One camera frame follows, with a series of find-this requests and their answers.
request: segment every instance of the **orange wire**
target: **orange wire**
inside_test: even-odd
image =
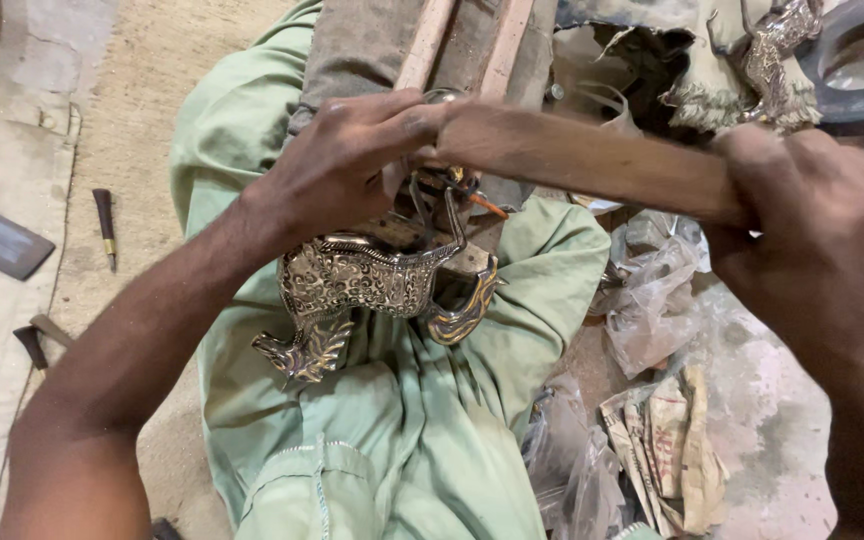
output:
[[[468,200],[471,202],[474,202],[476,205],[479,205],[480,207],[486,209],[487,211],[489,211],[495,215],[498,215],[502,219],[509,219],[509,214],[505,213],[505,210],[503,210],[502,208],[496,206],[495,204],[493,204],[489,201],[486,201],[482,197],[479,197],[478,194],[476,194],[476,193],[472,193],[471,195],[469,195]]]

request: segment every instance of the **light green shalwar kameez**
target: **light green shalwar kameez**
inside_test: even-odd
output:
[[[178,114],[172,190],[187,238],[282,152],[321,2],[222,59]],[[532,399],[578,331],[609,237],[576,205],[533,199],[499,247],[486,318],[444,347],[364,312],[317,384],[250,346],[291,335],[273,262],[198,345],[203,429],[237,539],[546,538],[520,456]]]

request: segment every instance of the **ornate metal animal sculpture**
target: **ornate metal animal sculpture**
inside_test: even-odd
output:
[[[732,43],[717,43],[713,30],[716,9],[705,23],[708,39],[712,52],[727,58],[759,95],[758,104],[744,112],[741,120],[773,123],[787,112],[791,92],[783,61],[800,43],[818,38],[824,0],[773,0],[772,8],[755,24],[748,0],[740,2],[746,35]]]
[[[431,300],[436,270],[466,247],[452,188],[444,199],[453,241],[433,250],[402,254],[365,234],[336,233],[286,253],[278,264],[278,285],[294,323],[294,337],[285,342],[263,331],[252,347],[288,377],[318,383],[335,369],[352,332],[352,308],[423,317],[431,338],[443,345],[468,336],[504,281],[497,274],[498,260],[491,255],[458,310],[446,311]]]

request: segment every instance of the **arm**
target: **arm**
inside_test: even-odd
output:
[[[109,304],[12,429],[0,538],[151,536],[142,426],[249,276],[390,208],[379,172],[435,141],[443,108],[421,103],[410,89],[324,104],[269,173]]]
[[[864,153],[752,126],[719,148],[762,236],[706,226],[713,269],[828,395],[832,536],[864,538]]]

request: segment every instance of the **sculpture tail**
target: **sculpture tail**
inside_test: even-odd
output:
[[[490,255],[485,270],[477,276],[471,296],[461,308],[446,311],[435,303],[430,304],[433,314],[426,323],[429,335],[442,345],[454,345],[461,341],[479,325],[489,309],[493,293],[498,286],[503,285],[508,283],[498,276],[498,259],[495,255]]]
[[[335,370],[339,354],[353,332],[353,322],[347,310],[336,318],[295,322],[299,329],[291,343],[262,331],[251,345],[289,379],[318,383],[327,371]]]

